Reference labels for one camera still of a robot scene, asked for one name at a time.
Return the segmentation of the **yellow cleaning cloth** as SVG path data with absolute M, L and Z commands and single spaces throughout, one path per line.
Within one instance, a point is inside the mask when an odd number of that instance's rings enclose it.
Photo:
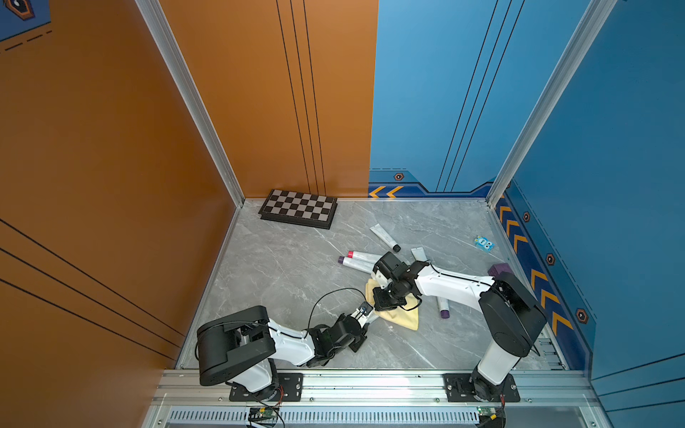
M 376 287 L 379 287 L 379 283 L 376 280 L 369 278 L 365 285 L 365 296 L 371 306 L 375 305 L 373 290 Z M 374 310 L 374 313 L 377 317 L 380 317 L 380 319 L 407 328 L 408 330 L 417 331 L 419 328 L 419 309 L 404 310 L 398 308 L 388 311 Z

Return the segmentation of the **white tube green cap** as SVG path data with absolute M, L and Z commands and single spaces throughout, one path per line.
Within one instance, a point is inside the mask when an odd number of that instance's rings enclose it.
M 417 247 L 417 248 L 412 248 L 411 249 L 412 256 L 416 261 L 428 261 L 428 257 L 426 256 L 426 252 L 423 247 Z

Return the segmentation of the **white toothpaste tube purple cap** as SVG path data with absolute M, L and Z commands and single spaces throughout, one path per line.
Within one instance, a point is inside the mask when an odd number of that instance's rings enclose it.
M 445 298 L 438 297 L 437 304 L 441 319 L 449 319 L 451 317 L 449 301 Z

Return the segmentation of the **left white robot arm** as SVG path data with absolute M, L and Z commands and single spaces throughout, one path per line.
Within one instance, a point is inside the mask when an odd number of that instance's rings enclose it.
M 255 395 L 278 388 L 277 360 L 296 367 L 324 367 L 341 351 L 356 352 L 377 319 L 363 302 L 331 326 L 294 330 L 270 318 L 263 306 L 210 321 L 196 332 L 200 385 L 236 383 Z

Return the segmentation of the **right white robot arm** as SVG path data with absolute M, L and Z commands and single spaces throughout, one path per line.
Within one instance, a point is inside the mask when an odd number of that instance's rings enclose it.
M 476 401 L 499 401 L 506 379 L 529 355 L 547 317 L 533 294 L 508 272 L 499 276 L 469 276 L 437 269 L 428 261 L 408 265 L 387 253 L 373 267 L 377 312 L 403 308 L 407 296 L 453 301 L 483 314 L 492 340 L 472 372 L 467 393 Z

